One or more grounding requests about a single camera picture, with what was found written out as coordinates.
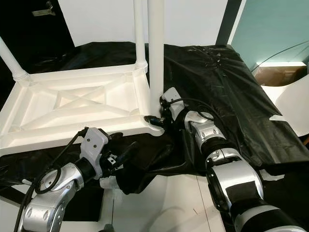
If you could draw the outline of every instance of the wrinkled plastic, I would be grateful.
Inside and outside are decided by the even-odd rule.
[[[89,43],[75,48],[70,56],[51,62],[49,70],[70,70],[131,64],[135,62],[133,43]],[[42,61],[46,71],[48,61]],[[225,136],[241,147],[242,156],[255,168],[279,163],[309,161],[309,151],[291,127],[282,121],[270,121],[280,113],[230,46],[165,45],[165,90],[176,87],[182,97],[196,98],[210,104],[221,116],[218,127]],[[35,64],[40,72],[40,64]],[[190,108],[197,105],[186,102]],[[117,182],[124,193],[141,192],[157,175],[205,174],[205,158],[197,151],[192,136],[184,131],[165,133],[160,137],[132,135],[111,146],[118,150],[138,141],[139,152],[117,171]],[[33,179],[61,147],[30,151],[0,157],[0,185]],[[74,162],[79,147],[75,145],[58,162]]]

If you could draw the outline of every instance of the white floor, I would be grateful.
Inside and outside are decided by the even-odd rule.
[[[13,231],[17,211],[0,201],[1,232]],[[225,231],[206,178],[194,175],[157,176],[140,194],[106,189],[99,222],[64,221],[61,232],[98,232],[106,223],[112,223],[116,232]]]

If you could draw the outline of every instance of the teal wall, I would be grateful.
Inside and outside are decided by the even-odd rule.
[[[271,55],[309,40],[309,0],[247,0],[232,46],[251,69]],[[309,43],[269,61],[304,61]]]

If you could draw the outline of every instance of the black cloth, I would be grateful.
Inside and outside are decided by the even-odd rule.
[[[230,130],[225,130],[218,121],[220,129],[235,144],[238,140],[242,156],[254,168],[309,161],[308,150],[291,127],[286,122],[269,120],[272,115],[280,115],[279,111],[232,47],[165,45],[164,54],[164,89],[176,87],[182,97],[196,98],[211,105]],[[38,73],[124,65],[134,63],[135,59],[133,43],[89,43],[75,48],[57,62],[43,60],[29,66],[27,71]],[[193,102],[187,103],[192,109],[198,107]],[[138,141],[141,146],[126,168],[118,172],[117,181],[124,193],[141,192],[157,174],[205,173],[204,157],[196,150],[192,155],[192,148],[184,142],[190,143],[190,138],[183,131],[160,137],[132,135],[119,140],[119,147],[132,141]],[[0,157],[0,185],[10,186],[20,183],[23,178],[34,178],[40,167],[50,162],[61,149]],[[58,164],[75,161],[78,153],[79,148],[75,145]]]

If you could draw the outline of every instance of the white pole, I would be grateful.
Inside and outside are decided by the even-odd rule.
[[[148,0],[150,113],[160,117],[163,94],[164,0]]]
[[[147,72],[147,61],[145,58],[145,43],[143,33],[143,18],[141,0],[134,0],[134,24],[135,24],[135,47],[136,47],[136,66],[144,68]]]
[[[20,67],[19,63],[9,50],[9,48],[5,45],[4,41],[0,37],[0,56],[3,59],[4,63],[11,70],[13,79],[15,81],[20,81],[29,76],[29,74]]]

